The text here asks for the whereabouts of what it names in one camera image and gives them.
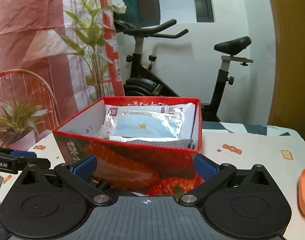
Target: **strawberry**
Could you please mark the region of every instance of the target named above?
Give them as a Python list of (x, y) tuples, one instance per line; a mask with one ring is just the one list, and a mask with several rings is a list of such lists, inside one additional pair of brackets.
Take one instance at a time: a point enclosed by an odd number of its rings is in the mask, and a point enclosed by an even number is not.
[(140, 162), (158, 172), (160, 177), (185, 177), (193, 179), (195, 169), (193, 165), (192, 152), (178, 152), (167, 149), (151, 149), (142, 146), (140, 148), (108, 146), (120, 155)]
[(169, 177), (160, 179), (156, 184), (150, 186), (146, 192), (148, 196), (174, 195), (179, 198), (181, 195), (192, 190), (195, 184), (194, 179)]
[(125, 158), (100, 143), (93, 142), (86, 154), (97, 157), (97, 169), (93, 176), (107, 181), (112, 187), (125, 190), (143, 188), (156, 183), (159, 174), (147, 166)]

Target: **wooden door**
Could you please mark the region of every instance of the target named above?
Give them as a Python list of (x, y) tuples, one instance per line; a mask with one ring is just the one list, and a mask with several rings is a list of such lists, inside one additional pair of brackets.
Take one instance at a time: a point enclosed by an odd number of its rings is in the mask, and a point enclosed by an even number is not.
[(305, 0), (270, 2), (276, 77), (269, 124), (294, 129), (305, 140)]

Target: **exercise bike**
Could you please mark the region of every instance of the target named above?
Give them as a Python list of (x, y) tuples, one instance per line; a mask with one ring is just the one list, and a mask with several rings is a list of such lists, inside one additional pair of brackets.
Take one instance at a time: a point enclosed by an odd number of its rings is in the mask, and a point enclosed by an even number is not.
[[(126, 96), (161, 96), (161, 97), (179, 97), (165, 82), (163, 82), (158, 76), (152, 72), (153, 62), (156, 61), (155, 55), (149, 56), (150, 64), (148, 67), (142, 65), (142, 49), (144, 44), (144, 38), (156, 37), (177, 39), (189, 31), (183, 30), (177, 35), (160, 34), (159, 32), (168, 29), (169, 27), (177, 23), (172, 19), (166, 23), (163, 23), (155, 28), (136, 28), (134, 25), (124, 21), (114, 20), (117, 31), (122, 31), (124, 34), (134, 36), (135, 38), (135, 50), (133, 55), (128, 55), (127, 62), (131, 62), (131, 77), (126, 80), (124, 84), (124, 91)], [(222, 95), (228, 82), (229, 85), (233, 85), (234, 77), (228, 77), (228, 70), (231, 61), (241, 62), (241, 65), (248, 66), (247, 63), (253, 63), (253, 60), (241, 57), (235, 57), (236, 54), (247, 48), (251, 44), (251, 39), (248, 36), (241, 37), (232, 41), (226, 41), (216, 44), (214, 50), (229, 54), (230, 56), (222, 56), (221, 67), (218, 72), (216, 85), (214, 88), (213, 97), (210, 104), (202, 104), (202, 120), (211, 122), (220, 122), (217, 117), (217, 112), (220, 106)]]

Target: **adjustment knob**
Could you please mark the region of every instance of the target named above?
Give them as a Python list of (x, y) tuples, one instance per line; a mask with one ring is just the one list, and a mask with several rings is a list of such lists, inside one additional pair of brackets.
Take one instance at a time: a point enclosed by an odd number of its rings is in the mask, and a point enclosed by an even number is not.
[(126, 61), (127, 61), (127, 62), (132, 62), (132, 56), (131, 56), (131, 55), (128, 55), (128, 56), (126, 57)]
[(149, 55), (149, 61), (155, 62), (157, 59), (157, 56), (155, 55)]
[(229, 85), (233, 85), (234, 81), (235, 81), (235, 78), (234, 78), (234, 77), (230, 77), (230, 78), (228, 79), (228, 84), (229, 84)]

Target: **bike handlebar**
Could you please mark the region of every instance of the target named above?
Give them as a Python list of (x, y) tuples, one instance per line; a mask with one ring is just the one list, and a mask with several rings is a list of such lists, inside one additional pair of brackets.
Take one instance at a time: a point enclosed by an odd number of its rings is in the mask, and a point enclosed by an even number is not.
[(170, 34), (151, 34), (151, 35), (149, 35), (149, 37), (177, 39), (177, 38), (180, 38), (180, 37), (184, 36), (188, 32), (189, 32), (188, 29), (184, 29), (183, 31), (181, 31), (180, 33), (178, 33), (176, 35), (170, 35)]
[(177, 21), (175, 19), (172, 19), (170, 21), (167, 21), (155, 28), (147, 28), (147, 29), (125, 29), (123, 30), (124, 34), (128, 34), (131, 36), (145, 36), (145, 35), (152, 35), (157, 34), (161, 31), (164, 31), (165, 29), (168, 29), (169, 27), (175, 25)]

